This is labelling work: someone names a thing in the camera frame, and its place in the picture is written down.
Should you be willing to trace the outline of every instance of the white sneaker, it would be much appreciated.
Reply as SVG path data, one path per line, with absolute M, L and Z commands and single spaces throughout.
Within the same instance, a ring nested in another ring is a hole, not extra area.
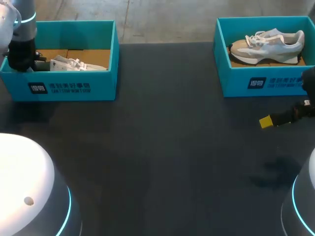
M 67 59 L 60 55 L 50 60 L 50 71 L 93 71 L 107 70 L 99 65 L 86 64 L 79 59 Z
M 260 31 L 255 36 L 230 45 L 231 54 L 248 64 L 257 64 L 263 59 L 273 59 L 281 63 L 297 64 L 298 55 L 304 47 L 304 33 L 282 33 L 277 29 Z

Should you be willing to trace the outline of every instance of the shoe sole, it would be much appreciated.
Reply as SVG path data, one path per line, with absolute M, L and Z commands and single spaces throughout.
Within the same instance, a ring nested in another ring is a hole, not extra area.
M 237 56 L 233 53 L 231 54 L 238 60 L 241 60 L 247 64 L 252 64 L 252 65 L 256 65 L 257 63 L 259 63 L 261 60 L 264 60 L 264 59 L 272 59 L 272 60 L 276 60 L 277 62 L 285 63 L 285 64 L 297 64 L 299 62 L 298 56 L 288 57 L 288 56 L 274 55 L 273 57 L 268 57 L 268 58 L 244 58 L 244 57 Z

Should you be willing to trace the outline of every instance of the dark tabletop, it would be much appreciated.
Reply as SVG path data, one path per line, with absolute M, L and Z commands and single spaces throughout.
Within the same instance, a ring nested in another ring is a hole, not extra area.
M 304 98 L 223 98 L 212 45 L 121 45 L 114 102 L 18 104 L 0 87 L 0 131 L 48 151 L 84 235 L 282 235 L 315 119 L 262 130 Z

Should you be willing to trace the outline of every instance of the open cardboard box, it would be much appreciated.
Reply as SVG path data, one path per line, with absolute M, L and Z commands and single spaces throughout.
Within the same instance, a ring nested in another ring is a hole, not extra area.
M 304 32 L 299 64 L 264 60 L 253 66 L 231 59 L 227 50 L 230 44 L 274 28 L 283 33 Z M 306 95 L 301 75 L 315 66 L 315 26 L 307 16 L 218 18 L 213 48 L 224 97 Z
M 115 21 L 39 21 L 36 24 L 36 49 L 47 61 L 61 55 L 108 70 L 21 73 L 13 70 L 4 59 L 0 76 L 14 101 L 115 99 L 119 63 Z

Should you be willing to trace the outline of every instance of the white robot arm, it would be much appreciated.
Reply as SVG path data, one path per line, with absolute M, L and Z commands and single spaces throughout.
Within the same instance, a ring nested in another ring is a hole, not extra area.
M 35 68 L 36 12 L 34 0 L 0 0 L 0 51 L 18 71 Z

